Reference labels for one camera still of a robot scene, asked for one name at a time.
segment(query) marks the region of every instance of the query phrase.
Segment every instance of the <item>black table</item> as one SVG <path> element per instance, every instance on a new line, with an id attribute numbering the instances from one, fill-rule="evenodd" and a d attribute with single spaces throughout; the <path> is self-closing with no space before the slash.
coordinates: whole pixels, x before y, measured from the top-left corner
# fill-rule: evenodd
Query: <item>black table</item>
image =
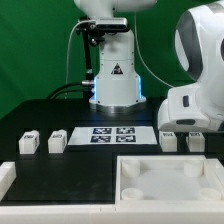
<path id="1" fill-rule="evenodd" d="M 177 153 L 163 153 L 159 145 L 66 146 L 63 154 L 48 153 L 53 131 L 64 129 L 69 139 L 75 127 L 153 126 L 158 141 L 160 103 L 161 99 L 148 99 L 143 110 L 112 115 L 91 111 L 82 99 L 22 103 L 0 121 L 0 163 L 15 161 L 17 172 L 0 206 L 113 204 L 118 155 L 192 154 L 185 140 L 187 133 L 177 134 Z M 34 155 L 20 155 L 18 141 L 31 130 L 40 132 L 40 146 Z M 204 136 L 203 154 L 222 162 L 224 135 Z"/>

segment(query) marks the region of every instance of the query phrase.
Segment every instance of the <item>printed label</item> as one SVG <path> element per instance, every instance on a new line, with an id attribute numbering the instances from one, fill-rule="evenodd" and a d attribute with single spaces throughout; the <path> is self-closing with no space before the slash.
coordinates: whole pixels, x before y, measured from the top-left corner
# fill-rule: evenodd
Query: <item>printed label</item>
<path id="1" fill-rule="evenodd" d="M 136 142 L 136 137 L 134 135 L 116 136 L 116 142 Z"/>
<path id="2" fill-rule="evenodd" d="M 111 134 L 112 132 L 112 128 L 94 128 L 93 129 L 93 134 L 102 134 L 102 135 L 106 135 L 106 134 Z"/>
<path id="3" fill-rule="evenodd" d="M 111 136 L 92 136 L 91 143 L 107 143 L 111 141 Z"/>
<path id="4" fill-rule="evenodd" d="M 117 134 L 135 134 L 134 128 L 117 128 Z"/>
<path id="5" fill-rule="evenodd" d="M 120 65 L 117 63 L 114 67 L 113 71 L 111 72 L 112 75 L 123 75 Z"/>

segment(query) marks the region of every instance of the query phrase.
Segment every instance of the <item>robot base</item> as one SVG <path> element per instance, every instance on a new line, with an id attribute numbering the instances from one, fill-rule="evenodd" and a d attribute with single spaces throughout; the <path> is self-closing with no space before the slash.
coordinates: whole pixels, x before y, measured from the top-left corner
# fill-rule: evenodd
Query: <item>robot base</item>
<path id="1" fill-rule="evenodd" d="M 130 105 L 130 106 L 105 106 L 105 105 L 100 105 L 97 104 L 96 101 L 90 100 L 90 108 L 92 110 L 97 110 L 101 111 L 104 113 L 110 113 L 110 114 L 115 114 L 115 113 L 129 113 L 132 111 L 136 110 L 142 110 L 146 107 L 146 98 L 142 98 L 140 102 Z"/>

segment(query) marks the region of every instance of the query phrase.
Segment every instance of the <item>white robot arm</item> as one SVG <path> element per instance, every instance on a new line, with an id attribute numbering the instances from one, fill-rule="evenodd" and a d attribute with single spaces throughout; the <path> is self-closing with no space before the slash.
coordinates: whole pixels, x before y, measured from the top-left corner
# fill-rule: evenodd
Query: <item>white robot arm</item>
<path id="1" fill-rule="evenodd" d="M 113 12 L 137 12 L 151 8 L 157 0 L 74 0 L 90 19 L 111 18 Z"/>
<path id="2" fill-rule="evenodd" d="M 108 113 L 125 113 L 141 108 L 146 98 L 141 94 L 141 79 L 134 67 L 133 32 L 126 29 L 126 32 L 121 30 L 111 34 L 110 31 L 117 26 L 127 27 L 126 19 L 113 18 L 113 12 L 146 10 L 156 0 L 74 1 L 90 19 L 96 20 L 93 27 L 100 27 L 104 33 L 99 44 L 100 71 L 95 77 L 95 93 L 89 100 L 90 107 Z"/>
<path id="3" fill-rule="evenodd" d="M 172 88 L 159 110 L 161 131 L 224 131 L 224 1 L 188 10 L 175 34 L 176 53 L 196 83 Z"/>

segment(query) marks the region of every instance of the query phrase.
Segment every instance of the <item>warning label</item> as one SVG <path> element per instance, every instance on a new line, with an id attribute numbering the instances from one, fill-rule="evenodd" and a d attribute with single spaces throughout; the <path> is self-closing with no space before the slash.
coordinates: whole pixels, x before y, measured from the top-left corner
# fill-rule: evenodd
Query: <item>warning label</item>
<path id="1" fill-rule="evenodd" d="M 120 65 L 117 63 L 116 66 L 114 67 L 112 73 L 112 75 L 123 75 L 123 72 L 121 70 Z"/>

